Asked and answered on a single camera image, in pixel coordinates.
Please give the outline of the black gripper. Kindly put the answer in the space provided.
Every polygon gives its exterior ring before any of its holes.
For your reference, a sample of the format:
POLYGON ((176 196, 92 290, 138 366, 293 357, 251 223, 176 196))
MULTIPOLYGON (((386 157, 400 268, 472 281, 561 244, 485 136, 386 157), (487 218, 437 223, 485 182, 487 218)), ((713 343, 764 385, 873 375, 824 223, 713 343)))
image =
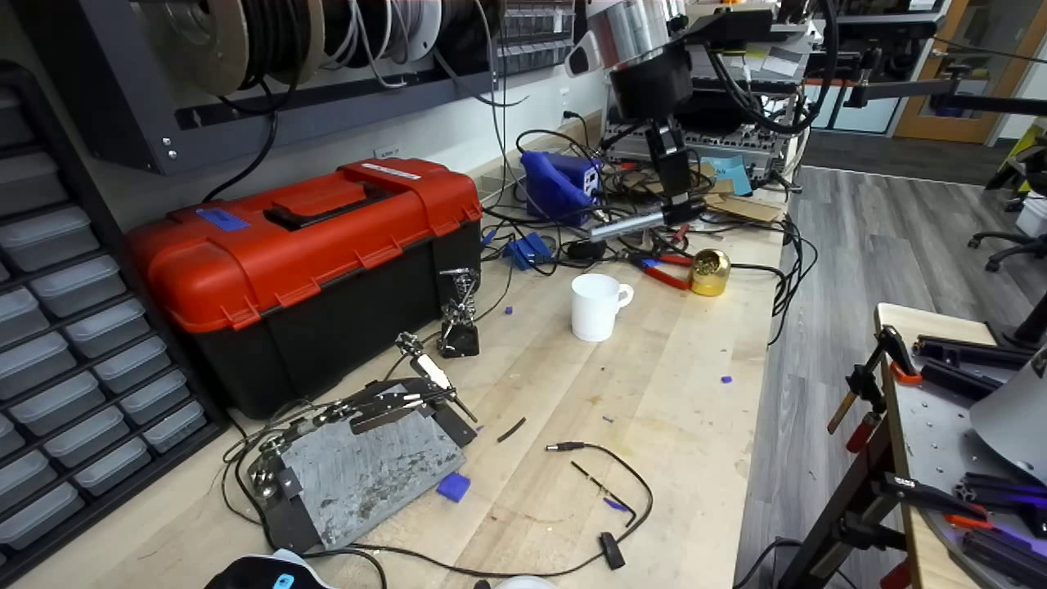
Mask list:
MULTIPOLYGON (((685 194, 691 186, 691 157, 685 135, 675 123, 675 106, 694 91, 691 54, 685 48, 661 48, 640 61, 625 61, 610 73, 610 87, 620 116, 643 126, 650 168, 661 177, 664 194, 685 194)), ((664 201, 661 214, 664 226, 685 226, 701 218, 704 209, 704 196, 691 196, 664 201)))

